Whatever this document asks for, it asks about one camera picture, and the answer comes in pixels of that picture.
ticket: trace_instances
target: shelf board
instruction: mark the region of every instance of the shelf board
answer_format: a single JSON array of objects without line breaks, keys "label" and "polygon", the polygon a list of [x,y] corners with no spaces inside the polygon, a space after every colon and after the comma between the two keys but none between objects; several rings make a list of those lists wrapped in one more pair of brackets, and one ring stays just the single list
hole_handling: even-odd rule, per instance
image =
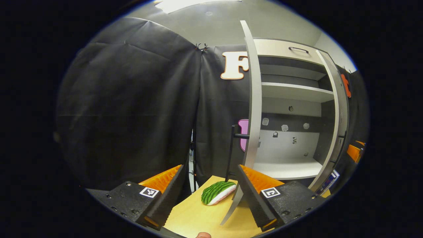
[{"label": "shelf board", "polygon": [[277,180],[316,177],[322,165],[313,158],[284,159],[280,163],[254,163],[253,169]]},{"label": "shelf board", "polygon": [[308,86],[287,83],[261,83],[263,97],[294,99],[309,102],[334,100],[333,92]]}]

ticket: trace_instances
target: cabinet handle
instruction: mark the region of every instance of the cabinet handle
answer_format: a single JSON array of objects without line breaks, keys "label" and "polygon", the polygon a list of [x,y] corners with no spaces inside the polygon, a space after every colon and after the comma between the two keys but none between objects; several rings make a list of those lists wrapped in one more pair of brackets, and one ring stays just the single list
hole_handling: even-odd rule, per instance
[{"label": "cabinet handle", "polygon": [[297,47],[288,47],[288,49],[290,49],[290,50],[292,50],[292,49],[299,49],[299,50],[305,51],[308,54],[308,50],[305,50],[305,49],[300,49],[300,48],[297,48]]}]

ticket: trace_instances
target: finger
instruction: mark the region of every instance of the finger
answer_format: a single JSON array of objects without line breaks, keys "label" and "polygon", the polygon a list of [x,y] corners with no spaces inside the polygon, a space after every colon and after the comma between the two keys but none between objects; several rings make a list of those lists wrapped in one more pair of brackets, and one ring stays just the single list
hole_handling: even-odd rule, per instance
[{"label": "finger", "polygon": [[207,232],[200,232],[196,238],[212,238],[212,236]]}]

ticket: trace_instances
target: black curtain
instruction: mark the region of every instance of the black curtain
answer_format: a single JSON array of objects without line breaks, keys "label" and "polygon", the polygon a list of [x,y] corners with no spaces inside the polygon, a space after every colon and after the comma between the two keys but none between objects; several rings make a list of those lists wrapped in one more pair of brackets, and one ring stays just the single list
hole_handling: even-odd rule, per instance
[{"label": "black curtain", "polygon": [[94,37],[68,68],[57,105],[64,158],[81,185],[112,190],[188,165],[200,67],[200,50],[147,20],[122,18]]},{"label": "black curtain", "polygon": [[[247,51],[245,45],[216,46],[202,52],[200,99],[196,118],[195,160],[198,185],[212,175],[225,177],[231,139],[231,126],[248,119],[250,81],[249,71],[240,72],[240,80],[224,80],[227,51]],[[240,164],[244,152],[239,139],[234,140],[231,171]]]}]

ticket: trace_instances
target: ceiling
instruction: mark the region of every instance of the ceiling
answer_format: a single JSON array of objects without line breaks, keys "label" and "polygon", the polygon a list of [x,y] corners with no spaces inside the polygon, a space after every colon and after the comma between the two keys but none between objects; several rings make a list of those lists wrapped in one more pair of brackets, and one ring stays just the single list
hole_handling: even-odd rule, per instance
[{"label": "ceiling", "polygon": [[153,2],[137,7],[127,17],[161,24],[192,43],[208,46],[245,44],[240,20],[253,37],[291,40],[314,46],[321,30],[290,9],[267,0],[203,3],[164,13]]}]

